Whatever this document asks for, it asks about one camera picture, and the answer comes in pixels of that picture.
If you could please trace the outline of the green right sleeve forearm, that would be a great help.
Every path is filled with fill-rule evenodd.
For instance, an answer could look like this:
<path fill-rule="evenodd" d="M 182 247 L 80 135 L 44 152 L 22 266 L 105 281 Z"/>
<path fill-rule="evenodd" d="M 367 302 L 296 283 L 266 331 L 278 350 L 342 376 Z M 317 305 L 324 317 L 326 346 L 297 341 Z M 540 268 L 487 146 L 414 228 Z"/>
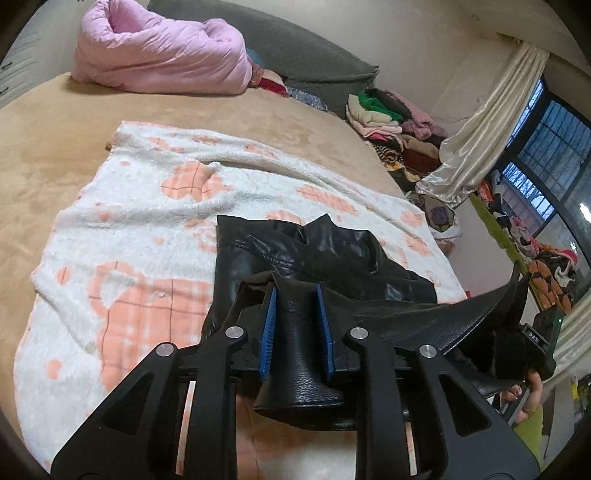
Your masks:
<path fill-rule="evenodd" d="M 543 407 L 539 405 L 532 413 L 520 413 L 513 425 L 514 432 L 532 452 L 538 464 L 542 464 L 541 441 L 543 431 Z"/>

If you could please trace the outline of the person's right hand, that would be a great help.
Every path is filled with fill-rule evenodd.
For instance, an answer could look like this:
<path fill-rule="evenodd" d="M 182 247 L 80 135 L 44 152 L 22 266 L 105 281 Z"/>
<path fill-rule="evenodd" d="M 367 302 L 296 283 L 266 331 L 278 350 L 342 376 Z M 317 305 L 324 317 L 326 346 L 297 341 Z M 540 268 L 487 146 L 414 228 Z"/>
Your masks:
<path fill-rule="evenodd" d="M 501 394 L 501 399 L 504 404 L 520 405 L 514 414 L 514 424 L 520 424 L 536 413 L 542 394 L 543 381 L 537 371 L 530 369 L 525 384 L 513 385 Z"/>

